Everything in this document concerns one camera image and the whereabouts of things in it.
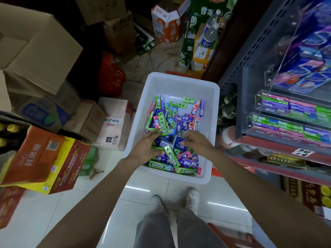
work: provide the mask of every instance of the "white plastic bin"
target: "white plastic bin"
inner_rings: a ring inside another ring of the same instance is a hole
[[[200,119],[199,131],[204,134],[213,145],[215,144],[219,86],[216,83],[198,79],[153,72],[147,77],[136,116],[132,124],[124,157],[130,153],[136,142],[145,134],[148,109],[152,102],[155,101],[155,97],[160,94],[164,95],[165,102],[169,102],[170,99],[179,101],[183,97],[203,99],[205,101],[204,114]],[[178,114],[184,115],[184,113],[190,113],[192,106],[192,104],[188,104],[186,109],[178,108]],[[201,175],[180,175],[146,166],[140,166],[138,170],[169,179],[205,184],[210,180],[212,163],[202,156],[199,156],[199,159],[199,167],[202,168]]]

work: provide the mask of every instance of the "gray pants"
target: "gray pants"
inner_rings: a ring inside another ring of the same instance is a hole
[[[185,209],[178,213],[177,236],[178,248],[227,247],[202,219]],[[133,248],[175,248],[167,215],[147,215],[137,225]]]

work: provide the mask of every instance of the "leg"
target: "leg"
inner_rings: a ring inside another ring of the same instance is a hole
[[[178,248],[226,248],[210,227],[196,216],[199,192],[189,188],[185,209],[177,217]]]
[[[157,195],[150,200],[151,213],[137,225],[133,248],[175,248],[168,213]]]

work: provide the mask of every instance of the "person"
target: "person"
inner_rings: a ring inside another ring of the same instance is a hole
[[[57,223],[37,247],[96,247],[130,176],[140,165],[164,154],[161,150],[151,150],[152,142],[160,134],[161,132],[154,130],[144,135],[130,154],[121,159],[115,168]],[[330,227],[310,209],[232,161],[224,152],[215,149],[203,134],[188,131],[184,137],[187,140],[182,142],[182,145],[192,148],[198,155],[213,163],[276,247],[330,246]],[[197,191],[190,189],[186,209],[180,210],[177,219],[178,247],[224,247],[207,229],[208,226],[195,216],[198,201]],[[163,202],[159,197],[153,196],[150,207],[151,213],[137,227],[134,248],[174,247]]]

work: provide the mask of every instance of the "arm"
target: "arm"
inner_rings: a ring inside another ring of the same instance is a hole
[[[303,204],[232,161],[201,133],[184,137],[182,144],[213,163],[278,248],[330,246],[330,227]]]
[[[147,133],[130,154],[62,218],[37,248],[96,247],[110,215],[133,172],[164,151],[152,151],[151,145],[160,136],[157,130]]]

